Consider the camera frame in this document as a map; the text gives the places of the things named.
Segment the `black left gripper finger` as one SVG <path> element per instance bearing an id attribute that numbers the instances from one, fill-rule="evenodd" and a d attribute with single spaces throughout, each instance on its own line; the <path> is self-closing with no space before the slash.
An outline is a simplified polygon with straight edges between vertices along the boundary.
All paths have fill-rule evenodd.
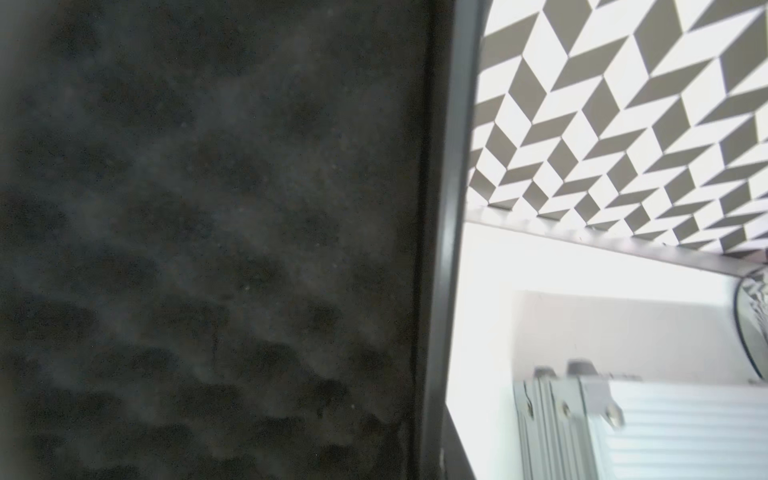
<path id="1" fill-rule="evenodd" d="M 476 479 L 448 408 L 443 413 L 441 458 L 445 480 Z"/>

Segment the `small silver poker case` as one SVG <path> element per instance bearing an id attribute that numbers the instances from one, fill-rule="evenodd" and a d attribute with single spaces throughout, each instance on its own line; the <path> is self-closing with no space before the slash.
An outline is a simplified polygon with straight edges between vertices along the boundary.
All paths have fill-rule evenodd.
<path id="1" fill-rule="evenodd" d="M 764 479 L 767 386 L 646 382 L 572 361 L 514 384 L 527 479 Z"/>

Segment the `large black poker case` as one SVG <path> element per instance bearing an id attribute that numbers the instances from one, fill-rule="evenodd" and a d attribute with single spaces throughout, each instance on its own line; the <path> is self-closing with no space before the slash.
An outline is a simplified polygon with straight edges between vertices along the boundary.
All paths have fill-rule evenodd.
<path id="1" fill-rule="evenodd" d="M 1 475 L 444 479 L 484 1 L 5 1 Z"/>

